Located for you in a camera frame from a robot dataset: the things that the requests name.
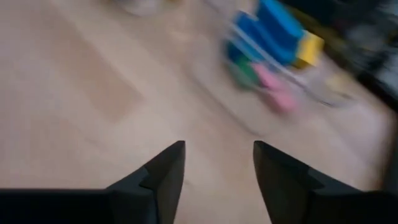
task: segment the blue toy block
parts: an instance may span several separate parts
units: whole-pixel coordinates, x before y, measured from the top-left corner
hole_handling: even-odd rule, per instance
[[[295,49],[286,49],[279,45],[278,41],[273,38],[273,36],[259,21],[255,21],[245,12],[240,12],[238,14],[236,25],[277,62],[282,65],[287,65],[294,61]],[[243,51],[251,60],[264,60],[264,57],[242,37],[235,34],[233,38],[235,43],[227,43],[227,54],[229,59],[235,61],[241,54],[243,54]]]
[[[304,36],[301,24],[290,15],[278,0],[258,0],[256,16],[273,38],[286,49],[296,51]]]

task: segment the wooden floor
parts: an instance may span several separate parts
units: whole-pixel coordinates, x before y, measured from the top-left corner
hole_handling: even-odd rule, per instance
[[[101,0],[0,3],[0,187],[103,188],[187,142],[176,223],[269,223],[252,142],[359,189],[380,184],[394,118],[358,103],[259,138],[189,75],[187,5],[144,19]]]

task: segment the yellow toy block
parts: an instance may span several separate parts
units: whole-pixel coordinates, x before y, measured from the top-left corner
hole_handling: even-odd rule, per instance
[[[308,31],[298,44],[296,61],[293,63],[295,68],[305,68],[308,65],[316,66],[318,58],[323,48],[323,39]]]

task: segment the pink object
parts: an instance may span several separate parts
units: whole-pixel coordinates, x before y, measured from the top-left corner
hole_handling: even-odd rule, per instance
[[[282,89],[282,82],[279,81],[278,78],[268,70],[268,68],[260,63],[252,63],[251,67],[257,73],[257,76],[265,87],[270,88],[271,90]]]
[[[296,102],[290,90],[267,67],[260,63],[251,64],[261,83],[270,91],[267,92],[267,102],[274,110],[288,113],[296,108]]]

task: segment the transparent container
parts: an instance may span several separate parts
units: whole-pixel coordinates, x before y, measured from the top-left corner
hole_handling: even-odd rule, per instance
[[[285,125],[305,122],[306,118],[319,111],[318,103],[332,107],[347,105],[351,98],[330,89],[325,81],[330,75],[340,72],[327,57],[322,55],[317,67],[292,72],[233,24],[238,10],[250,14],[255,3],[256,0],[196,1],[190,73],[197,83],[248,131],[258,136],[265,136]],[[294,112],[276,113],[269,106],[271,90],[267,88],[252,85],[251,91],[244,91],[234,84],[231,73],[242,71],[227,59],[224,49],[226,41],[234,36],[241,37],[265,58],[258,61],[246,54],[249,59],[262,63],[290,88],[297,104]]]

